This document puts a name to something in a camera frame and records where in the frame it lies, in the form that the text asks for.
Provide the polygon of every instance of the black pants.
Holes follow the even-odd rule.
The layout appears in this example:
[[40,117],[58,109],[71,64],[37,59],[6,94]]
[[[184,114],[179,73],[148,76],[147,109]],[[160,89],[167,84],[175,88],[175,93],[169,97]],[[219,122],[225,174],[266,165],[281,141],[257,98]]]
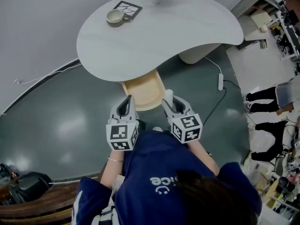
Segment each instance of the black pants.
[[277,123],[265,122],[256,125],[255,130],[263,130],[271,133],[275,137],[275,142],[273,146],[270,147],[266,152],[252,153],[252,160],[269,162],[276,158],[277,155],[283,151],[282,137],[286,123],[287,121],[281,121]]
[[253,102],[261,99],[273,99],[273,102],[269,104],[259,104],[259,103],[252,104],[250,108],[251,113],[257,113],[257,112],[272,113],[279,110],[276,93],[275,93],[275,87],[268,88],[266,90],[262,90],[253,94],[251,93],[247,94],[247,100],[249,102]]

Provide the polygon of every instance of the ceramic cup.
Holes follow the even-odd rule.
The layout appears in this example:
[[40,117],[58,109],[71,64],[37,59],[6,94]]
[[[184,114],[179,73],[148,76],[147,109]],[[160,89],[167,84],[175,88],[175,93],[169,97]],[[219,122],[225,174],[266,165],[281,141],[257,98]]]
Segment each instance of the ceramic cup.
[[131,20],[131,16],[124,14],[122,11],[118,9],[113,9],[106,15],[106,21],[112,27],[119,27],[124,22],[129,22]]

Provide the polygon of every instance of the office chair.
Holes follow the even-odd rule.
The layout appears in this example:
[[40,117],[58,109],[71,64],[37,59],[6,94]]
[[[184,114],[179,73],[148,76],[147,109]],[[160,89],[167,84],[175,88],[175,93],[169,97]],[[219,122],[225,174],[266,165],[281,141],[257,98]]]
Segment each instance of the office chair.
[[282,174],[284,172],[283,168],[283,160],[285,158],[285,154],[280,153],[278,156],[275,158],[275,163],[269,162],[274,166],[274,169],[272,172],[276,173],[278,176],[282,177]]
[[15,203],[26,203],[40,198],[50,187],[51,179],[42,173],[30,172],[21,176],[9,191]]

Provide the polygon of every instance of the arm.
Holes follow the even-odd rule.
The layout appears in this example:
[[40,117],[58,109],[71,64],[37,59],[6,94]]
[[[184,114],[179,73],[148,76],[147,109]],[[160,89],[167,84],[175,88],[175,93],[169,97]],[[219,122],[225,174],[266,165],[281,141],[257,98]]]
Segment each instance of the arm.
[[219,174],[219,167],[216,162],[206,152],[199,140],[194,140],[187,143],[188,149],[196,155],[216,176]]
[[280,114],[282,114],[283,112],[287,112],[287,111],[291,111],[294,110],[294,106],[293,103],[289,104],[288,106],[286,106],[285,108],[279,109],[276,111],[277,116],[279,116]]
[[109,157],[110,159],[117,160],[117,162],[108,159],[102,177],[98,177],[97,180],[107,188],[112,189],[112,184],[118,174],[122,174],[124,152],[112,150]]

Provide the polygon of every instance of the white cable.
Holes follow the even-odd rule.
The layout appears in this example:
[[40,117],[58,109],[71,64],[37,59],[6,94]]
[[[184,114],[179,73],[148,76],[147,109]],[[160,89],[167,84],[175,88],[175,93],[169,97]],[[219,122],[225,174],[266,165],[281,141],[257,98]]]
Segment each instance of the white cable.
[[[212,62],[213,64],[215,64],[212,60],[209,60],[207,57],[204,57],[204,58],[207,59],[208,61]],[[215,65],[220,69],[220,73],[222,74],[221,68],[217,64],[215,64]]]
[[40,78],[33,79],[33,80],[29,81],[29,82],[21,82],[19,85],[25,85],[25,84],[31,83],[31,82],[33,82],[33,81],[40,80],[40,79],[43,79],[43,78],[45,78],[45,77],[51,76],[51,75],[53,75],[53,74],[55,74],[55,73],[62,73],[62,72],[66,71],[66,70],[68,70],[68,69],[70,69],[70,68],[75,68],[75,67],[78,67],[78,66],[80,66],[80,65],[81,65],[81,64],[78,64],[78,65],[73,66],[73,67],[68,67],[68,68],[66,68],[65,70],[57,71],[57,72],[48,74],[48,75],[46,75],[46,76],[42,76],[42,77],[40,77]]

